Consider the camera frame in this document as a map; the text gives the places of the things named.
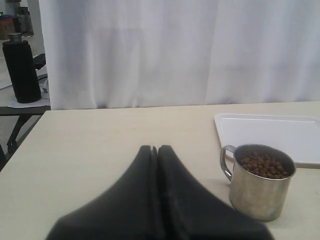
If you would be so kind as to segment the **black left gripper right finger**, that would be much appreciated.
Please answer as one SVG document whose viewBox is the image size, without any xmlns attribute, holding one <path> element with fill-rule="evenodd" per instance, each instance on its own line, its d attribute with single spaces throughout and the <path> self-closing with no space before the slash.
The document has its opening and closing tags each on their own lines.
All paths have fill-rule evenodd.
<svg viewBox="0 0 320 240">
<path fill-rule="evenodd" d="M 271 240 L 268 228 L 209 192 L 173 148 L 157 154 L 157 186 L 169 240 Z"/>
</svg>

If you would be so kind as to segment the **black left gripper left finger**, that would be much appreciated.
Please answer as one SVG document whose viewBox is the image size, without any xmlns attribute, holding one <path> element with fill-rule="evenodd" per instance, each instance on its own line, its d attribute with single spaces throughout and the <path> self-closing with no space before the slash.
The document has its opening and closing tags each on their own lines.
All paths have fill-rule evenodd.
<svg viewBox="0 0 320 240">
<path fill-rule="evenodd" d="M 48 240 L 158 240 L 160 199 L 157 150 L 143 145 L 125 173 L 105 192 L 61 217 Z"/>
</svg>

